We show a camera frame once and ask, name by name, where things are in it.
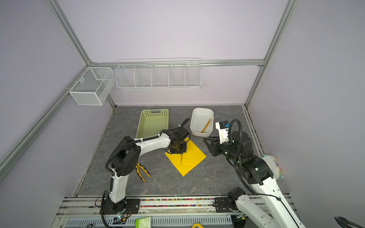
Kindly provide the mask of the yellow paper napkin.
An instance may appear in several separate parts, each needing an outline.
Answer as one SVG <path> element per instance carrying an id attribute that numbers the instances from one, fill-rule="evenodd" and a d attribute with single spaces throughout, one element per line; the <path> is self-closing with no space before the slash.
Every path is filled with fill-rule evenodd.
<path id="1" fill-rule="evenodd" d="M 206 155 L 191 140 L 186 138 L 186 141 L 187 152 L 183 154 L 182 165 L 180 165 L 180 154 L 165 153 L 167 158 L 183 177 L 206 158 Z"/>

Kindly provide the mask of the green perforated plastic basket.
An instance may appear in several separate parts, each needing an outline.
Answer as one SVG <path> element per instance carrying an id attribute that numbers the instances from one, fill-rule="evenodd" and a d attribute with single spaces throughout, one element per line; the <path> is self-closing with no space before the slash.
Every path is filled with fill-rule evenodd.
<path id="1" fill-rule="evenodd" d="M 136 138 L 147 138 L 158 135 L 169 127 L 168 109 L 142 110 L 137 128 Z"/>

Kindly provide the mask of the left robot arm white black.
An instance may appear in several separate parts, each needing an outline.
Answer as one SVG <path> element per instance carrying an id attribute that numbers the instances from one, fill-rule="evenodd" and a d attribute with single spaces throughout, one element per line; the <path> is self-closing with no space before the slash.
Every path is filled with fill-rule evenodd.
<path id="1" fill-rule="evenodd" d="M 186 138 L 190 137 L 184 125 L 185 119 L 177 128 L 161 130 L 159 134 L 147 138 L 133 139 L 126 136 L 111 153 L 105 164 L 105 170 L 111 174 L 110 187 L 102 199 L 101 213 L 121 214 L 127 210 L 126 186 L 130 173 L 138 164 L 139 157 L 163 149 L 168 154 L 187 152 Z"/>

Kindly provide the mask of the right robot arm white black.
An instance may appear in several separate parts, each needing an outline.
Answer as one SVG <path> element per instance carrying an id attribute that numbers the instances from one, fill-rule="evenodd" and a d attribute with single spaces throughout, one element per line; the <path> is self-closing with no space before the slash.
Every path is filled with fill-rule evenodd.
<path id="1" fill-rule="evenodd" d="M 238 119 L 216 122 L 215 128 L 218 137 L 204 139 L 209 152 L 213 156 L 223 155 L 245 188 L 264 200 L 269 212 L 255 204 L 241 188 L 227 194 L 229 208 L 245 214 L 259 228 L 303 228 L 304 224 L 282 194 L 269 165 L 254 154 L 252 140 L 242 130 L 241 122 Z"/>

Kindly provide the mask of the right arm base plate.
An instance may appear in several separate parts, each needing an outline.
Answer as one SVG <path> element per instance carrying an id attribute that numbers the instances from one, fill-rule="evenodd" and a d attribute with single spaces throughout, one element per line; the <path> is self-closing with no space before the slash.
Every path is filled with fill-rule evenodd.
<path id="1" fill-rule="evenodd" d="M 229 197 L 214 198 L 213 206 L 218 213 L 235 212 L 237 209 L 234 201 Z"/>

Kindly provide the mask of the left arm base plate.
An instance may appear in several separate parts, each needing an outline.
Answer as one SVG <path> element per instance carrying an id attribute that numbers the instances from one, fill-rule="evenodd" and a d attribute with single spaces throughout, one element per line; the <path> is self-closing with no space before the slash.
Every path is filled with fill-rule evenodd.
<path id="1" fill-rule="evenodd" d="M 114 203 L 110 198 L 105 198 L 101 205 L 104 215 L 137 214 L 140 207 L 140 199 L 123 199 Z"/>

